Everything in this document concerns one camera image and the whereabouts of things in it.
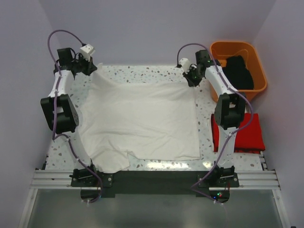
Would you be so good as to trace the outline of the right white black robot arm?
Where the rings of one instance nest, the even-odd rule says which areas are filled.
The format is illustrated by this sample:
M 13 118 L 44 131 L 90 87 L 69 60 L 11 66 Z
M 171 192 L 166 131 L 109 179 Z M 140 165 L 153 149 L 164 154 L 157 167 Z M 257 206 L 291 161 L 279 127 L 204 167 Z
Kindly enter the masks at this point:
M 221 187 L 235 174 L 233 153 L 237 131 L 245 116 L 246 99 L 229 82 L 220 63 L 207 50 L 196 52 L 195 64 L 186 58 L 179 60 L 178 64 L 190 87 L 198 86 L 205 78 L 218 96 L 213 117 L 219 132 L 219 155 L 211 170 L 194 186 L 207 182 Z

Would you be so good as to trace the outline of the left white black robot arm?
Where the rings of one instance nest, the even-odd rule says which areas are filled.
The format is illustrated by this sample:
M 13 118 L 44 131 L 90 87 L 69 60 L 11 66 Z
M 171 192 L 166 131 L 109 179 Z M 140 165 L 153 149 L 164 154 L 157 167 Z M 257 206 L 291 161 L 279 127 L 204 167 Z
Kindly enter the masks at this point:
M 46 98 L 40 100 L 47 124 L 53 132 L 53 140 L 61 137 L 67 141 L 70 148 L 74 162 L 71 175 L 73 187 L 100 185 L 92 160 L 81 143 L 77 130 L 80 120 L 70 95 L 70 89 L 78 73 L 89 76 L 97 70 L 86 48 L 86 46 L 81 47 L 78 53 L 70 47 L 57 50 L 58 59 L 55 61 L 53 88 Z

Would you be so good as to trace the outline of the white t shirt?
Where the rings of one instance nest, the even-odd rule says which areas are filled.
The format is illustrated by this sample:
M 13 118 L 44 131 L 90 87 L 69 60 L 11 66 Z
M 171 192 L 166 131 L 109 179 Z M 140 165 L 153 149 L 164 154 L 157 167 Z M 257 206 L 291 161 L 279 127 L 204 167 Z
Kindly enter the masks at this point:
M 98 171 L 124 170 L 129 156 L 200 157 L 195 91 L 187 83 L 118 83 L 99 64 L 80 113 L 80 139 Z

